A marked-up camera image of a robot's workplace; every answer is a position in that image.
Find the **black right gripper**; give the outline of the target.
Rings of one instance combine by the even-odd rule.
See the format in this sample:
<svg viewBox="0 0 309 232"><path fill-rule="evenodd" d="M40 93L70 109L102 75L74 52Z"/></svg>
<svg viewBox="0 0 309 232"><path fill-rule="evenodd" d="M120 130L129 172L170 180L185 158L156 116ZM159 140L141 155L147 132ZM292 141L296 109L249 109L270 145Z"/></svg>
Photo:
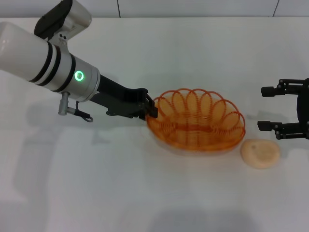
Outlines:
<svg viewBox="0 0 309 232"><path fill-rule="evenodd" d="M262 87L263 97L283 95L298 95L297 97L297 123L279 123L258 121L260 131L274 131L277 140L283 139L309 139L309 79L293 80L280 79L276 87Z"/></svg>

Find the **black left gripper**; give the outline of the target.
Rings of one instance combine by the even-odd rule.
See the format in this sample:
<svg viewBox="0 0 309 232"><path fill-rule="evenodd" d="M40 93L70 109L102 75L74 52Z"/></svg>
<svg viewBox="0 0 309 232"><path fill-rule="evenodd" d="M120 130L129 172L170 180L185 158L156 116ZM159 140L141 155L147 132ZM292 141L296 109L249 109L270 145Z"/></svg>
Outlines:
<svg viewBox="0 0 309 232"><path fill-rule="evenodd" d="M97 92L90 101L107 108L106 114L109 116L140 119L145 119L146 116L158 117L158 109L148 95L148 90L127 88L103 75L100 76Z"/></svg>

